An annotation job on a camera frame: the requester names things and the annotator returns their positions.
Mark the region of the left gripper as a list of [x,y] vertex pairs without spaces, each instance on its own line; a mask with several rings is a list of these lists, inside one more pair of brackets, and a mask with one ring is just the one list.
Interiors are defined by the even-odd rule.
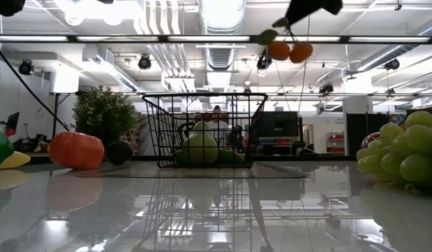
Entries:
[[[103,4],[113,4],[113,0],[97,0]],[[20,12],[25,5],[25,0],[0,0],[0,15],[10,17]]]

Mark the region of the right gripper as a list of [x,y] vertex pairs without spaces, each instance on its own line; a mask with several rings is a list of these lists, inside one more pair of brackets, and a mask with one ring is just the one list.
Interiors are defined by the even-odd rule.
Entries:
[[285,14],[289,25],[293,25],[321,8],[337,15],[343,8],[343,0],[291,0]]

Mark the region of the orange tangerines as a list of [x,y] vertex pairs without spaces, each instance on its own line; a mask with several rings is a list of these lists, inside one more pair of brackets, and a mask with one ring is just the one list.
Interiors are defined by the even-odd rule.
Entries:
[[[292,48],[287,42],[277,40],[279,33],[275,28],[284,28],[284,31],[291,37]],[[262,31],[257,36],[256,43],[265,47],[265,54],[272,60],[290,60],[294,64],[306,61],[314,51],[310,42],[297,40],[286,17],[276,20],[271,29]]]

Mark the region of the red apple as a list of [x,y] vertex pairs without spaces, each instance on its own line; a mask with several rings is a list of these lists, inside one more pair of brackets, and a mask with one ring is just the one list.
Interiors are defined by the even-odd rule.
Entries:
[[362,140],[361,142],[361,149],[363,148],[367,148],[368,144],[376,139],[380,138],[380,133],[379,132],[373,132],[371,134],[369,134],[364,140]]

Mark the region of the dark avocado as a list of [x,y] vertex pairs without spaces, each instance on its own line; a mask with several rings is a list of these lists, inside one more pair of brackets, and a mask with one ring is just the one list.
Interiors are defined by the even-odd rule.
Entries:
[[106,146],[106,158],[113,165],[123,165],[133,156],[131,144],[123,139],[112,141]]

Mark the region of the red-orange ribbed tomato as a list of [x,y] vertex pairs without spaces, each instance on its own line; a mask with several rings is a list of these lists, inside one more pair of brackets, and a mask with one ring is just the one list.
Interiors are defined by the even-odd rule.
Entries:
[[68,131],[54,136],[48,153],[55,164],[74,170],[94,170],[104,159],[104,145],[97,137]]

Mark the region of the green cucumber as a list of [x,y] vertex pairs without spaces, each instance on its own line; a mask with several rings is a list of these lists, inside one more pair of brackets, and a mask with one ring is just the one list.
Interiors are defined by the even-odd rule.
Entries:
[[[197,165],[197,158],[192,155],[185,154],[182,150],[178,150],[174,154],[176,162],[180,165]],[[207,165],[237,165],[244,163],[244,157],[232,150],[221,149],[218,152],[218,158],[214,161],[209,161]]]

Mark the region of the green pear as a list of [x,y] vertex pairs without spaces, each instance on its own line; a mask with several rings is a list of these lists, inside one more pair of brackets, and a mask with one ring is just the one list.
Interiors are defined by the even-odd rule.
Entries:
[[199,121],[183,141],[181,150],[189,165],[212,165],[218,159],[218,143],[204,121]]

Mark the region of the yellow banana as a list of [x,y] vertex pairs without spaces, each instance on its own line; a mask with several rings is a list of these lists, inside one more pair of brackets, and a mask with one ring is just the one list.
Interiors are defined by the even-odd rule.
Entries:
[[31,158],[25,153],[15,151],[11,156],[6,158],[1,164],[0,169],[15,169],[27,164]]

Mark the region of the green grape bunch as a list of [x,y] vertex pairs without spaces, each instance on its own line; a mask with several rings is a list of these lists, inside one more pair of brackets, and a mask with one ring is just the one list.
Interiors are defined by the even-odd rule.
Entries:
[[407,191],[432,193],[432,115],[417,111],[379,129],[380,138],[356,152],[360,173]]

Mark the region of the black framed light strip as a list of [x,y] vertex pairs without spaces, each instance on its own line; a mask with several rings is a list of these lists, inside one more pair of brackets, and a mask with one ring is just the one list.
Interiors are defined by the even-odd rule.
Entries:
[[[256,35],[2,35],[0,43],[255,43]],[[313,44],[432,45],[432,36],[278,36],[277,40]]]

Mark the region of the potted green plant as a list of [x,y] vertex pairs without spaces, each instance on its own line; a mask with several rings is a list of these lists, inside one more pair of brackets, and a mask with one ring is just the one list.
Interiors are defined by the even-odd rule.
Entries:
[[73,107],[74,128],[77,132],[97,137],[107,146],[137,124],[136,114],[128,95],[100,86],[77,95]]

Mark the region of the black background stand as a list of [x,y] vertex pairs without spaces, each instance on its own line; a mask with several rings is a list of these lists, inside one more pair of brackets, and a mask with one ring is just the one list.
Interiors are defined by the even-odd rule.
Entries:
[[79,94],[80,92],[49,92],[49,95],[53,97],[53,113],[55,114],[52,123],[52,135],[67,130],[75,130],[76,121],[73,117],[73,108]]

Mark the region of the white shelf with red bins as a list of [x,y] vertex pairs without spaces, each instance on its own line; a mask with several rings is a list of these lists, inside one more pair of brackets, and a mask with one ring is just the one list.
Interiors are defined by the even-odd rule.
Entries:
[[345,142],[343,132],[331,132],[326,134],[326,152],[328,154],[344,155]]

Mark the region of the black partition panel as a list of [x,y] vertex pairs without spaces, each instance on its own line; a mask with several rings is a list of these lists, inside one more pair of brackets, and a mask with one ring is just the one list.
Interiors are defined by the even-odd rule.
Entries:
[[378,132],[388,123],[384,113],[348,113],[346,115],[346,141],[349,155],[355,155],[361,149],[362,141],[369,135]]

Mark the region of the person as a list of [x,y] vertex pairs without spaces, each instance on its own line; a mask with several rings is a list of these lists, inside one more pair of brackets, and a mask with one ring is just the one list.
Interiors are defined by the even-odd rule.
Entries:
[[215,105],[211,119],[207,122],[213,132],[214,139],[219,146],[225,147],[228,144],[229,125],[223,120],[221,108]]

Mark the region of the wide black screen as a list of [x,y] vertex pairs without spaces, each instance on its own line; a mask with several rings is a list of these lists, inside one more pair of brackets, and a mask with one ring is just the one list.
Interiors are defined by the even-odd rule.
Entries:
[[411,113],[414,113],[414,112],[417,112],[417,111],[427,111],[427,112],[429,112],[431,115],[432,115],[432,106],[431,107],[425,107],[425,108],[411,108],[411,109],[408,109],[407,111],[406,111],[406,114],[407,114],[407,116],[408,115],[410,115]]

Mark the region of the small black monitor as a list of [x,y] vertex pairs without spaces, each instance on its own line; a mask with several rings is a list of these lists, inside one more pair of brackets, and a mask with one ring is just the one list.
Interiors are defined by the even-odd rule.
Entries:
[[6,122],[6,136],[11,137],[15,135],[17,127],[18,127],[18,120],[20,117],[20,113],[16,112],[8,117],[8,121]]

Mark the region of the silver ventilation duct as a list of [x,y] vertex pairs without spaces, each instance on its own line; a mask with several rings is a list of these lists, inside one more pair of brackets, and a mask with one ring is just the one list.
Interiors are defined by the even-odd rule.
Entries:
[[[197,0],[200,28],[208,35],[240,34],[245,16],[246,0]],[[208,67],[214,71],[228,70],[234,61],[234,48],[204,50]]]

